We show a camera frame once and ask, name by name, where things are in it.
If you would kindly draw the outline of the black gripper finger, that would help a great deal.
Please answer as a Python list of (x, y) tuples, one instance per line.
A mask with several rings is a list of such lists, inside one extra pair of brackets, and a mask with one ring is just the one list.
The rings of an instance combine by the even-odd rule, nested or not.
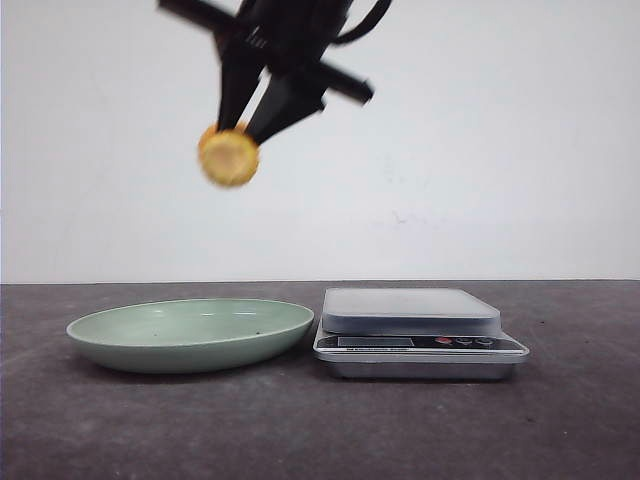
[(259, 25), (215, 35), (221, 65), (221, 97), (217, 117), (219, 130), (236, 127), (255, 92), (265, 67), (264, 45), (263, 29)]
[(272, 76), (246, 133), (261, 145), (297, 122), (322, 111), (326, 88), (301, 74)]

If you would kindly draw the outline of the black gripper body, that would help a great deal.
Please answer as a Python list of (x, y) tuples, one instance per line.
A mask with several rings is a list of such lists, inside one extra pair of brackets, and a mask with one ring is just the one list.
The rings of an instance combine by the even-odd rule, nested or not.
[(373, 30), (374, 9), (345, 31), (349, 1), (243, 1), (235, 13), (210, 1), (160, 1), (158, 7), (210, 31), (214, 37), (227, 30), (259, 25), (265, 39), (265, 67), (270, 72), (299, 71), (314, 83), (362, 104), (373, 97), (367, 82), (324, 62), (322, 56), (328, 47), (354, 42)]

